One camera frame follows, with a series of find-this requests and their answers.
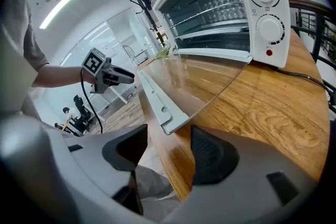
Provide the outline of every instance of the table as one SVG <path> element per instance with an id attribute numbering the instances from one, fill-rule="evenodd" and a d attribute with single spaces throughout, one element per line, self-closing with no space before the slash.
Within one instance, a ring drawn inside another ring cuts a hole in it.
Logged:
<path id="1" fill-rule="evenodd" d="M 293 30 L 284 70 L 322 81 L 311 54 Z M 180 200 L 191 191 L 195 173 L 191 124 L 266 142 L 319 180 L 329 145 L 329 108 L 325 91 L 309 80 L 277 73 L 253 61 L 224 92 L 171 135 L 162 131 L 138 78 L 137 86 L 150 138 Z"/>

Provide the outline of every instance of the wooden floor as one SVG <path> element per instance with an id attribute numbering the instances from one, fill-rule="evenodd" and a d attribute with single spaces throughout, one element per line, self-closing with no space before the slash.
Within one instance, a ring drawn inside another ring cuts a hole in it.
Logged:
<path id="1" fill-rule="evenodd" d="M 113 107 L 111 105 L 111 107 L 108 107 L 104 112 L 101 113 L 101 115 L 106 119 L 105 122 L 102 122 L 104 132 L 111 132 L 123 127 L 145 123 L 145 118 L 142 113 L 140 100 L 136 90 L 133 93 L 133 96 L 128 100 L 128 102 L 128 104 L 124 104 L 117 111 L 115 111 L 115 105 Z M 91 129 L 89 135 L 99 134 L 100 126 L 97 122 L 95 126 Z M 147 149 L 143 153 L 139 164 L 156 171 L 160 175 L 166 176 L 160 158 L 156 153 L 156 150 L 149 135 Z"/>

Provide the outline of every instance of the railing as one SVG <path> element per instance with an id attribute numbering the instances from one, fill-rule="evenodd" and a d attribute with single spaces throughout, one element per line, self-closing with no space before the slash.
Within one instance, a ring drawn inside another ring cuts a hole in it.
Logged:
<path id="1" fill-rule="evenodd" d="M 314 61 L 322 61 L 336 71 L 335 12 L 325 6 L 307 0 L 289 0 L 289 6 L 291 8 L 291 28 L 299 36 L 300 32 L 304 32 L 314 39 L 311 53 Z M 321 48 L 327 52 L 329 59 L 319 55 Z M 336 108 L 334 108 L 336 87 L 325 80 L 323 83 L 332 91 L 329 100 L 329 109 L 336 113 Z"/>

